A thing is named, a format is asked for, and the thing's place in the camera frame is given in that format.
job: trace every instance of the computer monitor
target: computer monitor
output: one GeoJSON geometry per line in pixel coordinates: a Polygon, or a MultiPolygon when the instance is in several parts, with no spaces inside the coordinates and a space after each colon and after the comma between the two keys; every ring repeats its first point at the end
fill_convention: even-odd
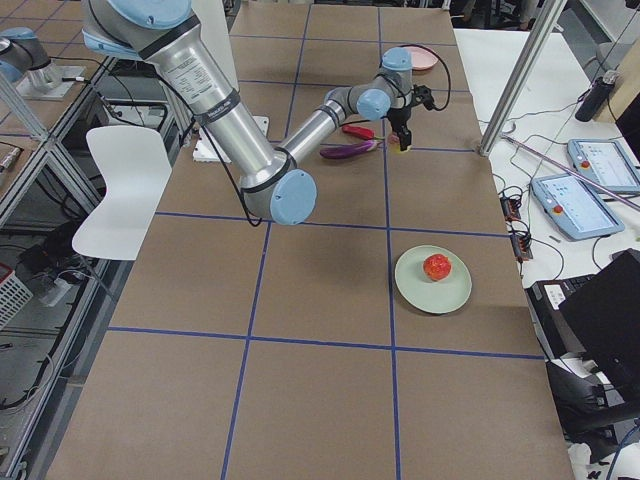
{"type": "Polygon", "coordinates": [[[587,357],[626,401],[640,400],[640,252],[626,250],[560,304],[587,357]]]}

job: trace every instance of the purple eggplant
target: purple eggplant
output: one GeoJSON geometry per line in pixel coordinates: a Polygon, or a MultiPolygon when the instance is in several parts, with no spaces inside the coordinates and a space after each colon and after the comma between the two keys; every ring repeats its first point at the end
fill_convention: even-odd
{"type": "Polygon", "coordinates": [[[357,143],[355,145],[342,145],[340,147],[327,147],[320,150],[320,155],[324,158],[341,159],[341,158],[350,158],[356,155],[360,155],[361,153],[370,152],[371,150],[375,150],[380,145],[379,140],[365,140],[362,143],[357,143]]]}

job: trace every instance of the red tomato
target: red tomato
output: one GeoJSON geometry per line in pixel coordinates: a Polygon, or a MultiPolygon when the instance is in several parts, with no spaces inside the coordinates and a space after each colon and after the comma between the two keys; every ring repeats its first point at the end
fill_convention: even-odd
{"type": "Polygon", "coordinates": [[[451,262],[441,253],[436,253],[424,261],[422,269],[427,277],[437,282],[451,273],[451,262]]]}

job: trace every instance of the white table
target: white table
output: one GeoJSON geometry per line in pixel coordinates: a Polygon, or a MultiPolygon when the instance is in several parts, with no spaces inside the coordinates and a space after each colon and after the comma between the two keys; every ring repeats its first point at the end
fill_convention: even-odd
{"type": "MultiPolygon", "coordinates": [[[[482,121],[489,121],[491,118],[527,35],[509,31],[456,30],[456,39],[482,128],[486,127],[486,123],[482,121]]],[[[589,83],[562,35],[554,33],[529,76],[510,117],[519,117],[529,112],[562,109],[575,102],[580,94],[587,90],[589,83]]],[[[574,138],[604,139],[620,135],[614,124],[579,122],[573,118],[573,112],[574,107],[570,107],[560,113],[546,113],[517,120],[516,131],[512,136],[522,141],[531,134],[538,134],[566,142],[574,138]]],[[[620,142],[630,157],[635,158],[624,139],[620,139],[620,142]]],[[[570,164],[565,146],[553,145],[537,137],[532,138],[527,144],[540,152],[548,152],[551,158],[566,163],[567,166],[570,164]]],[[[515,148],[506,141],[499,141],[489,157],[493,171],[503,177],[507,185],[517,185],[526,190],[529,178],[509,163],[509,158],[514,152],[515,148]]],[[[537,158],[525,152],[519,152],[513,161],[531,173],[539,163],[537,158]]],[[[545,163],[541,165],[536,176],[557,173],[562,172],[545,163]]],[[[496,180],[496,185],[498,189],[502,188],[502,182],[499,180],[496,180]]],[[[525,195],[521,213],[523,220],[531,228],[533,238],[553,245],[564,256],[562,277],[598,271],[591,258],[595,239],[569,241],[554,227],[536,200],[531,199],[529,212],[527,204],[528,196],[525,195]]],[[[598,241],[595,259],[600,267],[610,262],[610,254],[613,252],[630,247],[640,248],[640,242],[637,241],[640,237],[640,213],[617,202],[609,205],[626,228],[621,233],[598,241]]],[[[524,287],[529,287],[537,280],[554,278],[561,267],[560,256],[549,247],[534,242],[532,252],[534,259],[523,264],[524,287]]]]}

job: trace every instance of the red chili pepper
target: red chili pepper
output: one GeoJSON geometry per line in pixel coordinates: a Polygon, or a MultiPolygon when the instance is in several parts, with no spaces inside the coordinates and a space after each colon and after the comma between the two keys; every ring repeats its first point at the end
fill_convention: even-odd
{"type": "Polygon", "coordinates": [[[362,140],[373,140],[376,138],[376,133],[370,128],[356,127],[355,125],[343,125],[342,132],[362,140]]]}

